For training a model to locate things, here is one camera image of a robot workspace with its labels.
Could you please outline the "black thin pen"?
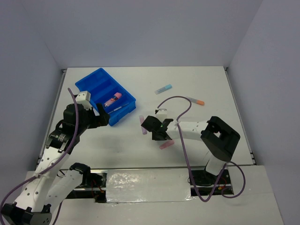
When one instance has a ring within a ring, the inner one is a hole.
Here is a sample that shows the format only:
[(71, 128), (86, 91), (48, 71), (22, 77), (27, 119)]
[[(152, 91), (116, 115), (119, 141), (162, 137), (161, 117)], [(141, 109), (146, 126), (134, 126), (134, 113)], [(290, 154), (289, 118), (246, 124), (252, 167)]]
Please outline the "black thin pen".
[(125, 107), (127, 105), (129, 105), (129, 103), (126, 103), (126, 104), (124, 104), (122, 106), (119, 106), (119, 107), (115, 108), (114, 110), (110, 111), (108, 114), (112, 114), (113, 112), (116, 112), (116, 111), (120, 110), (121, 108), (123, 108), (123, 107)]

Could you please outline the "pink highlighter pen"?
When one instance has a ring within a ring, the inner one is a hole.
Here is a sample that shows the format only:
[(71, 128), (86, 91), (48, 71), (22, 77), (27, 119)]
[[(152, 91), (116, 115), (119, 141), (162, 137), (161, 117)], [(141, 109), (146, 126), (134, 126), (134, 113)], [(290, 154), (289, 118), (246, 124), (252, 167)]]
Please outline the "pink highlighter pen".
[(159, 148), (162, 150), (162, 149), (168, 148), (168, 147), (170, 147), (172, 145), (174, 145), (174, 140), (168, 140), (165, 143), (161, 144), (159, 146)]

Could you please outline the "pink-capped eraser jar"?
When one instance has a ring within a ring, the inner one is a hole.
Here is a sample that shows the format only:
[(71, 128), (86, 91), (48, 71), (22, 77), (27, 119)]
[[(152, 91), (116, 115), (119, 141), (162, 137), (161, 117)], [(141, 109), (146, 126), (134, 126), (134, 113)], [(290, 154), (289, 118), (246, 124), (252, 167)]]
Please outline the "pink-capped eraser jar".
[(109, 107), (110, 105), (112, 105), (114, 102), (116, 102), (121, 97), (122, 97), (122, 94), (119, 92), (116, 92), (109, 100), (107, 100), (104, 103), (104, 107)]

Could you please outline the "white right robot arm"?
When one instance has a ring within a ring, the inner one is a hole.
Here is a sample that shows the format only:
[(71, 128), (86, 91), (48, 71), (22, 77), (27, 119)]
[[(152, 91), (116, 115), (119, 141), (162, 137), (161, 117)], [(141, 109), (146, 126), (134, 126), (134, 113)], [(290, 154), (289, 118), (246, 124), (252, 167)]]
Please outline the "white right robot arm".
[(240, 134), (217, 116), (201, 122), (177, 122), (173, 119), (161, 122), (154, 116), (148, 116), (141, 126), (152, 133), (155, 141), (182, 138), (203, 142), (211, 153), (203, 173), (208, 183), (215, 183), (220, 178), (223, 166), (231, 161), (240, 141)]

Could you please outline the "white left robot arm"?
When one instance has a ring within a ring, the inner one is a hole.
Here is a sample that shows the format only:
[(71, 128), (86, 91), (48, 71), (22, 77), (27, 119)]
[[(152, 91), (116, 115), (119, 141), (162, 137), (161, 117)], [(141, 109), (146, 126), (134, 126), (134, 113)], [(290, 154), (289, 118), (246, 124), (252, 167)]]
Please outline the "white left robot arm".
[(23, 183), (24, 190), (13, 203), (1, 203), (1, 219), (11, 225), (48, 225), (53, 212), (76, 187), (99, 187), (103, 177), (91, 173), (89, 166), (74, 163), (63, 177), (57, 174), (87, 129), (108, 125), (109, 114), (97, 104), (99, 115), (83, 104), (69, 104), (63, 119), (50, 133), (46, 148), (34, 175)]

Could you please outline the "blue divided plastic bin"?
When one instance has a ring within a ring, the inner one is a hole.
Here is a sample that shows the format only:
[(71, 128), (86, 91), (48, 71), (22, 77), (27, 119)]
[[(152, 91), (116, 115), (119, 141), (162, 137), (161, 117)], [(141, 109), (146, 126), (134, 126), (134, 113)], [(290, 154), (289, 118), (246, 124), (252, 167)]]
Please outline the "blue divided plastic bin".
[(104, 107), (104, 103), (116, 92), (122, 94), (122, 97), (112, 105), (109, 107), (104, 107), (105, 111), (109, 113), (115, 108), (129, 103), (129, 105), (110, 114), (110, 126), (118, 123), (123, 117), (136, 108), (136, 99), (103, 68), (99, 68), (81, 80), (77, 81), (75, 86), (79, 89), (79, 91), (88, 91), (90, 93), (90, 103), (95, 109), (97, 109), (97, 103), (101, 103)]

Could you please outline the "blue-capped grey marker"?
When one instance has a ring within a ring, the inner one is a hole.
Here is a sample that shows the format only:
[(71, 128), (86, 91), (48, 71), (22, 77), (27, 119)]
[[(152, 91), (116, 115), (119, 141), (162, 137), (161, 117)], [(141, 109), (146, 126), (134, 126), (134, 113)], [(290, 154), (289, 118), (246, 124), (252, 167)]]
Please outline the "blue-capped grey marker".
[(166, 86), (164, 86), (164, 87), (162, 87), (162, 88), (156, 90), (156, 91), (155, 91), (155, 94), (156, 94), (156, 95), (157, 95), (157, 94), (160, 94), (160, 93), (165, 92), (165, 91), (167, 91), (167, 90), (169, 90), (169, 89), (171, 89), (171, 88), (172, 88), (172, 85), (171, 85), (171, 84), (168, 84), (168, 85), (166, 85)]

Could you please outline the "orange-capped grey marker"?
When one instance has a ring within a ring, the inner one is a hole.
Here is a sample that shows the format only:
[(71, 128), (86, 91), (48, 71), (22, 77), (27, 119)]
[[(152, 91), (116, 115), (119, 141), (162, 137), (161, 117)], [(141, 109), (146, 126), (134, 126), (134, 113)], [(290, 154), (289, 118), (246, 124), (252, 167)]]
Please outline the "orange-capped grey marker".
[(198, 104), (198, 105), (205, 105), (205, 103), (201, 100), (195, 99), (195, 98), (191, 98), (191, 97), (187, 97), (192, 103)]

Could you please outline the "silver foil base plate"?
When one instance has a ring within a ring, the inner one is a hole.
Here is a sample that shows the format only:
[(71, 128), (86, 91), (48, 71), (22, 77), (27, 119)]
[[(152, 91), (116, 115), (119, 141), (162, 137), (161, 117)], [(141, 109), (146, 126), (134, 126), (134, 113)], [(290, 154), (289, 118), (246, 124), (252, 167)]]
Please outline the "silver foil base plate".
[(188, 170), (110, 170), (106, 179), (108, 203), (183, 202), (191, 200)]

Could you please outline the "right aluminium table rail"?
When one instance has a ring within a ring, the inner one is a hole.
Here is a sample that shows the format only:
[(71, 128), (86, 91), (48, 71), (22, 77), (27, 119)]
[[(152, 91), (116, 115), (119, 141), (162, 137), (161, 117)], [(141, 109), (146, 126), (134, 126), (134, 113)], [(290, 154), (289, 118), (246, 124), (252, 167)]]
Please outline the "right aluminium table rail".
[(239, 116), (239, 119), (240, 119), (243, 134), (245, 136), (245, 140), (246, 140), (246, 143), (247, 143), (247, 147), (248, 147), (250, 156), (252, 158), (252, 163), (253, 163), (253, 165), (257, 165), (256, 160), (255, 160), (255, 156), (254, 156), (253, 151), (251, 149), (249, 139), (248, 139), (248, 136), (247, 136), (247, 133), (246, 133), (246, 130), (245, 130), (245, 126), (244, 126), (244, 123), (243, 123), (243, 120), (242, 120), (242, 117), (241, 117), (241, 113), (240, 113), (240, 110), (239, 110), (239, 107), (238, 107), (237, 99), (236, 99), (236, 96), (234, 94), (233, 86), (232, 86), (232, 84), (230, 82), (230, 79), (229, 79), (228, 67), (224, 67), (224, 71), (225, 71), (225, 75), (226, 75), (226, 78), (227, 78), (227, 81), (228, 81), (228, 84), (229, 84), (229, 87), (230, 87), (230, 90), (231, 90), (231, 93), (232, 93), (232, 97), (233, 97), (233, 100), (234, 100), (234, 103), (235, 103), (235, 107), (236, 107), (236, 110), (237, 110), (237, 113), (238, 113), (238, 116)]

